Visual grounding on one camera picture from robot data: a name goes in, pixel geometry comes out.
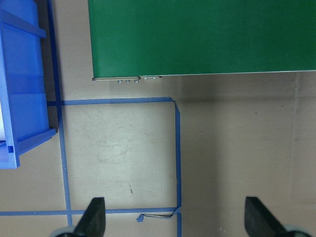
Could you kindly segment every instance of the blue plastic bin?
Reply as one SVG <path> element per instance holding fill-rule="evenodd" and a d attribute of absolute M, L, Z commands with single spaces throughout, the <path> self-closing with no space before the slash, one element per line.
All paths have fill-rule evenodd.
<path fill-rule="evenodd" d="M 55 135 L 49 129 L 37 6 L 0 0 L 0 102 L 5 141 L 0 169 L 17 168 L 19 156 Z"/>

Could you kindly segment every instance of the white object inside bin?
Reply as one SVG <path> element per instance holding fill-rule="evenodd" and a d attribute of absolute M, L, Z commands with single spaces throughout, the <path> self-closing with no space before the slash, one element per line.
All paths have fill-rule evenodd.
<path fill-rule="evenodd" d="M 0 141 L 5 141 L 1 102 L 0 102 Z"/>

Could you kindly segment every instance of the loose tape piece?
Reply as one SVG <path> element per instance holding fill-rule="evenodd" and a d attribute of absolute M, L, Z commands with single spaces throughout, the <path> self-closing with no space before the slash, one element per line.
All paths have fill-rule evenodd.
<path fill-rule="evenodd" d="M 170 219 L 172 218 L 174 215 L 180 213 L 180 207 L 176 208 L 174 210 L 174 212 L 172 214 L 169 214 L 169 215 L 156 215 L 156 214 L 140 214 L 138 217 L 137 217 L 137 222 L 143 222 L 144 220 L 144 217 L 147 216 L 147 217 L 155 217 L 155 218 L 162 218 L 162 219 Z"/>

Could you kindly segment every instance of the green board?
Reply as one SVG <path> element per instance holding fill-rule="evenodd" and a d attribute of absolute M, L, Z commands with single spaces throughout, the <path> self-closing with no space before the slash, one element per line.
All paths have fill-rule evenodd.
<path fill-rule="evenodd" d="M 316 0 L 89 0 L 95 78 L 316 69 Z"/>

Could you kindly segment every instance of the green panel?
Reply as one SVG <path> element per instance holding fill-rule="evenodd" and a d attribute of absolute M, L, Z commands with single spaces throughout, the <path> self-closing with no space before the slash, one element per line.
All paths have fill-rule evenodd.
<path fill-rule="evenodd" d="M 94 77 L 316 69 L 316 0 L 89 0 Z"/>

